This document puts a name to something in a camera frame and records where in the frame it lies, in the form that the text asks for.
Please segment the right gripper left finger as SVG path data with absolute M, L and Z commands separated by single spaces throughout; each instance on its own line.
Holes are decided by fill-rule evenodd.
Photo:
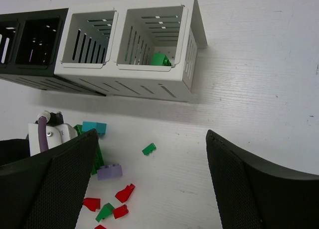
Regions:
M 48 151 L 0 166 L 2 229 L 73 229 L 98 146 L 90 130 Z

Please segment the long green lego brick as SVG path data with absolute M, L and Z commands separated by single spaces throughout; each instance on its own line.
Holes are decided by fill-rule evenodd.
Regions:
M 95 154 L 95 161 L 94 161 L 94 166 L 93 169 L 91 171 L 91 175 L 95 175 L 97 174 L 97 170 L 100 169 L 100 167 L 104 166 L 104 160 L 103 160 L 103 156 L 102 156 L 102 152 L 100 149 L 100 145 L 97 145 L 97 149 L 96 149 L 96 154 Z

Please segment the cyan lego brick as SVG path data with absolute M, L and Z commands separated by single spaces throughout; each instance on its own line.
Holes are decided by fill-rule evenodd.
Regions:
M 107 124 L 101 122 L 84 121 L 82 123 L 82 131 L 87 132 L 95 129 L 99 136 L 104 136 L 106 134 Z

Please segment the green square lego brick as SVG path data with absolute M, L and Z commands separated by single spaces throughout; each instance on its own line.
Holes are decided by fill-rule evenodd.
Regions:
M 82 125 L 81 124 L 77 124 L 74 126 L 74 129 L 76 130 L 77 132 L 77 135 L 80 136 L 82 135 L 84 132 L 82 131 Z

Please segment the purple lego brick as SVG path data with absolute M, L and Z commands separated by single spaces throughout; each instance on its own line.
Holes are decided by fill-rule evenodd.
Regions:
M 98 180 L 108 180 L 122 177 L 123 171 L 122 166 L 119 164 L 112 164 L 107 166 L 102 166 L 97 170 Z

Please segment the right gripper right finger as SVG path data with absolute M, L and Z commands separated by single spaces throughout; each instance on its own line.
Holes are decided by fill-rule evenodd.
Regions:
M 224 229 L 317 229 L 319 177 L 265 160 L 209 130 L 206 151 Z

